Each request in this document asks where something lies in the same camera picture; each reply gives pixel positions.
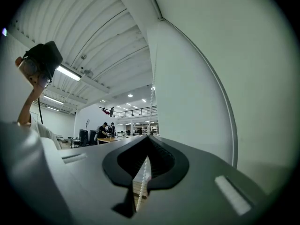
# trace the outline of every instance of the cable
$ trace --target cable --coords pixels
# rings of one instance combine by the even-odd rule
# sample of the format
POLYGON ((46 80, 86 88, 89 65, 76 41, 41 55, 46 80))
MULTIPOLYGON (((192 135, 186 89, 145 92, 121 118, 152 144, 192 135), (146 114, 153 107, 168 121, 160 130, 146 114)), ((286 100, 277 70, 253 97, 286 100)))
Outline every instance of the cable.
MULTIPOLYGON (((154 67, 153 67, 153 80, 152 80, 152 87, 151 89, 151 101, 150 101, 150 116, 149 116, 149 122, 147 126, 147 135, 150 135, 150 123, 151 123, 151 116, 152 116, 152 104, 153 104, 153 94, 155 90, 155 74, 156 74, 156 61, 157 61, 157 55, 158 55, 158 32, 159 32, 159 22, 157 26, 157 33, 156 33, 156 52, 155 52, 155 62, 154 62, 154 67)), ((141 190, 139 194, 139 200, 137 201, 136 205, 136 211, 138 212, 140 209, 141 201, 142 201, 142 195, 143 195, 143 189, 146 185, 146 172, 147 172, 147 162, 148 162, 148 157, 146 157, 145 160, 145 168, 144 168, 144 174, 142 178, 142 185, 141 185, 141 190)))
POLYGON ((41 116, 41 122, 43 124, 43 118, 42 118, 42 113, 41 113, 41 105, 39 104, 39 98, 38 98, 38 109, 39 109, 39 115, 41 116))
POLYGON ((143 175, 143 178, 142 178, 142 185, 141 185, 141 190, 140 190, 140 194, 139 194, 139 200, 137 201, 137 205, 136 205, 136 211, 137 212, 140 209, 141 201, 142 201, 142 195, 143 195, 143 189, 145 188, 145 185, 146 185, 147 162, 148 162, 148 157, 146 157, 146 160, 145 160, 144 175, 143 175))
POLYGON ((120 13, 124 12, 126 9, 124 9, 123 11, 119 12, 118 14, 116 14, 115 16, 113 16, 111 19, 109 19, 107 22, 105 22, 96 32, 94 32, 94 34, 89 38, 89 40, 86 41, 86 43, 83 45, 83 47, 80 49, 79 53, 76 55, 76 57, 74 58, 72 64, 70 65, 70 67, 72 67, 73 63, 75 62, 76 58, 78 57, 78 55, 80 54, 80 52, 82 51, 82 49, 84 48, 84 46, 91 40, 91 38, 101 29, 103 28, 103 26, 105 26, 109 21, 111 21, 114 17, 118 16, 120 13))

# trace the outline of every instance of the dark shirt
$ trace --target dark shirt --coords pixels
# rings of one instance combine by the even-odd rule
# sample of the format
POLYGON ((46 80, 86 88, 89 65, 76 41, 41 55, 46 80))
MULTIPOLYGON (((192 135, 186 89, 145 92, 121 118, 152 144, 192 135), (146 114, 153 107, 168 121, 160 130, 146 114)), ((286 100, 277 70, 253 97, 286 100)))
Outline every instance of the dark shirt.
POLYGON ((108 133, 110 136, 115 137, 116 127, 114 125, 108 127, 108 133))
POLYGON ((104 135, 102 131, 105 132, 105 128, 103 126, 99 128, 99 138, 106 138, 106 135, 104 135))

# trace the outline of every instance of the desk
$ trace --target desk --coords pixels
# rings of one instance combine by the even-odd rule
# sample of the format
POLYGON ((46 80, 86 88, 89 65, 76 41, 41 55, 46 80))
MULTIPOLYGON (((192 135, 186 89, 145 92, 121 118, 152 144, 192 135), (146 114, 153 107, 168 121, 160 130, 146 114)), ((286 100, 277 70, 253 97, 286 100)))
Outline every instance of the desk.
POLYGON ((97 138, 97 144, 99 145, 99 141, 105 142, 105 143, 111 143, 114 141, 118 141, 121 139, 124 139, 125 137, 106 137, 106 138, 97 138))
POLYGON ((62 135, 55 135, 55 136, 56 136, 58 143, 60 144, 60 149, 62 149, 62 147, 61 147, 62 135))

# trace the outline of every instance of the white wall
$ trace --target white wall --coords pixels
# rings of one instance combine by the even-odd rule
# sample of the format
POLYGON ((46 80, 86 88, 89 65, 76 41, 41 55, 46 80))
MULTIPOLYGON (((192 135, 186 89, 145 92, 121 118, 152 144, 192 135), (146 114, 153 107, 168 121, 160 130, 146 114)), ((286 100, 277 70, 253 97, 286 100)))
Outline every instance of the white wall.
MULTIPOLYGON (((38 114, 38 121, 41 122, 38 106, 31 105, 30 112, 38 114)), ((73 136, 75 116, 63 114, 48 108, 41 107, 43 124, 54 134, 62 135, 63 138, 73 136)))
POLYGON ((107 122, 108 125, 113 122, 117 132, 124 131, 125 128, 125 125, 118 125, 118 118, 111 118, 107 116, 97 104, 94 104, 83 108, 76 113, 74 137, 79 136, 80 129, 85 129, 85 124, 88 119, 90 120, 90 123, 87 127, 88 131, 96 130, 98 126, 103 125, 105 122, 107 122))
POLYGON ((266 192, 274 190, 299 154, 300 57, 287 20, 272 0, 157 3, 203 52, 227 92, 237 124, 238 169, 266 192))
POLYGON ((15 59, 23 56, 25 47, 11 35, 0 35, 0 120, 15 122, 25 101, 32 91, 32 85, 17 69, 15 59))
POLYGON ((211 152, 232 164, 229 112, 203 57, 166 21, 148 29, 148 42, 152 67, 158 45, 155 92, 160 136, 211 152))

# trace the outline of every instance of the black plastic part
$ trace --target black plastic part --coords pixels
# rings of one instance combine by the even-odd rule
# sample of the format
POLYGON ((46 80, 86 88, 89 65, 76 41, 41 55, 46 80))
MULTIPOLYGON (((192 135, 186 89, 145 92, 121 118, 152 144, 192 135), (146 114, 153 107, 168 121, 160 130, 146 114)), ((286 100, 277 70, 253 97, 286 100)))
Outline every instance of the black plastic part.
POLYGON ((133 200, 133 190, 129 189, 127 191, 126 197, 123 203, 118 203, 112 208, 112 210, 131 218, 135 214, 135 202, 133 200))
POLYGON ((134 140, 110 152, 104 158, 102 167, 113 184, 131 188, 132 180, 147 156, 150 160, 152 175, 147 186, 148 192, 172 188, 188 172, 187 157, 153 136, 134 140))

